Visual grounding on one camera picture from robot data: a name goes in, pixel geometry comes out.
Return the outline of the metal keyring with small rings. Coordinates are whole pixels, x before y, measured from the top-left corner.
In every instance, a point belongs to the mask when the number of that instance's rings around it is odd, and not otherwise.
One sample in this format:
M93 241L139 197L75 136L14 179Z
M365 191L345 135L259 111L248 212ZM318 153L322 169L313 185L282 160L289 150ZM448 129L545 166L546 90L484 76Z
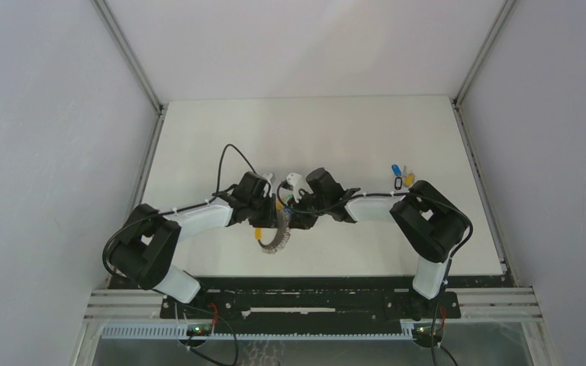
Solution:
M276 199L255 225L254 238L262 252L274 255L285 248L291 238L291 214Z

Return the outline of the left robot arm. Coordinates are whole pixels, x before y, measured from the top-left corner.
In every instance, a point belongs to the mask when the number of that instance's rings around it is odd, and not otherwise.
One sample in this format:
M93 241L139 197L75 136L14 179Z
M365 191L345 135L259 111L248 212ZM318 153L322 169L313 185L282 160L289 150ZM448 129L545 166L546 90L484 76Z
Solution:
M149 204L136 206L103 248L102 261L112 275L121 275L145 291L177 300L191 318L208 308L201 283L173 264L177 245L209 230L261 217L273 209L273 175L246 172L240 182L206 201L161 212Z

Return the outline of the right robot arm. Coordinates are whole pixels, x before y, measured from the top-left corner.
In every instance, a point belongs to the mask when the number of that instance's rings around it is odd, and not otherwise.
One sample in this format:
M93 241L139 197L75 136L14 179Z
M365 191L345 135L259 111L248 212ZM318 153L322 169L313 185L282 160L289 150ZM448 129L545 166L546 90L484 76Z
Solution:
M441 305L454 255L471 239L472 221L428 181L419 180L406 191L365 193L345 189L324 168L302 178L289 174L275 189L279 203L303 228L327 215L336 222L394 223L419 259L411 290L411 309L432 316Z

